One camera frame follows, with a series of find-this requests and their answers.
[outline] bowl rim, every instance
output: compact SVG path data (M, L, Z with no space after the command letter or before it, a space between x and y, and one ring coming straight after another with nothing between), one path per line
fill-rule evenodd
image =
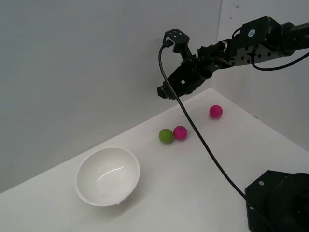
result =
M82 193L79 191L79 188L77 186L77 176L78 176L78 173L82 167L82 165L86 162L86 160L88 160L92 155L96 154L97 152L101 151L101 150L105 150L105 149L121 149L125 152L127 152L128 154L131 155L131 157L133 157L134 161L135 161L135 164L137 166L137 171L138 171L138 175L135 179L135 182L134 184L132 185L132 187L123 195L123 197L118 200L117 202L107 202L107 203L96 203L96 202L92 202L90 200L88 200L86 197L84 197L82 195ZM130 193L135 189L138 181L140 179L140 163L138 161L138 159L136 158L136 156L131 152L129 151L128 149L125 149L125 148L122 148L122 147L118 147L118 146L106 146L106 147L101 147L99 148L98 150L95 150L93 152L91 152L89 155L87 155L83 161L80 163L80 165L78 166L77 168L77 171L76 171L76 174L75 174L75 181L74 181L74 186L75 186L75 191L77 193L77 195L80 197L80 199L82 199L84 202L86 202L87 204L89 205L93 205L93 206L98 206L98 207L104 207L104 206L110 206L110 205L115 205L115 204L119 204L121 201L123 201L125 198L127 198L128 195L130 195Z

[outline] screw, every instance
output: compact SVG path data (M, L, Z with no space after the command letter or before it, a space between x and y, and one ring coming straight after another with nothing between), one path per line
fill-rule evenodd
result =
M303 41L304 41L304 42L308 42L308 41L309 41L309 35L304 35Z

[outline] green ball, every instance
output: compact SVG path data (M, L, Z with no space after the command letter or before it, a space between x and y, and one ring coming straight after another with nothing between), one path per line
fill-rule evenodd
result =
M165 144L170 144L174 141L173 132L169 129L163 129L159 133L159 139Z

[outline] cable connector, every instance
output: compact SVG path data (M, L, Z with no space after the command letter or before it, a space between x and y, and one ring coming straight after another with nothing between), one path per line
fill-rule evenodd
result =
M169 39L167 39L163 42L164 47L171 47L171 46L173 46L173 44L174 44L174 42L172 40L169 40Z

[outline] black cable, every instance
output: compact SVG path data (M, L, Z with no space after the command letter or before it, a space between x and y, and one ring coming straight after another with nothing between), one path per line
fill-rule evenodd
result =
M284 68L290 67L290 66L292 66L292 65L302 61L303 59L309 57L309 52L307 52L305 55L303 55L302 57L298 58L297 60L294 60L291 63L285 64L285 65L282 65L282 66L278 66L278 67L274 67L274 68L261 68L261 67L257 67L255 65L255 62L254 62L254 57L255 57L255 54L253 54L251 56L251 63L252 63L253 67L255 67L256 69L261 70L261 71L275 71L275 70L280 70L280 69L284 69Z
M238 28L236 31L234 31L233 35L232 35L232 38L235 38L235 34L240 31L241 28Z
M181 107L181 109L183 110L184 115L186 116L186 118L188 119L190 125L192 126L193 130L195 131L195 133L197 134L198 138L201 140L202 144L204 145L204 147L206 148L206 150L208 151L211 159L213 160L213 162L216 164L216 166L219 168L219 170L221 171L221 173L223 174L223 176L227 179L227 181L231 184L231 186L233 186L233 188L243 197L243 199L248 203L248 205L253 208L253 210L257 213L257 215L263 220L263 222L271 229L272 232L275 232L274 228L272 227L272 225L267 221L267 219L260 214L257 210L256 207L250 203L246 197L246 195L237 187L237 185L231 180L231 178L226 174L226 172L224 171L224 169L221 167L221 165L219 164L219 162L217 161L217 159L215 158L215 156L213 155L212 151L210 150L210 148L208 147L207 143L205 142L204 138L202 137L202 135L199 133L197 127L195 126L195 124L193 123L192 119L190 118L187 110L185 109L185 107L183 106L182 101L180 100L180 98L177 96L176 92L174 91L174 89L172 88L172 86L170 85L168 78L166 77L166 74L163 70L163 66L162 66L162 51L165 48L165 46L163 45L159 51L159 66L160 66L160 71L163 75L164 80L166 81L170 91L172 92L172 94L175 96L179 106Z

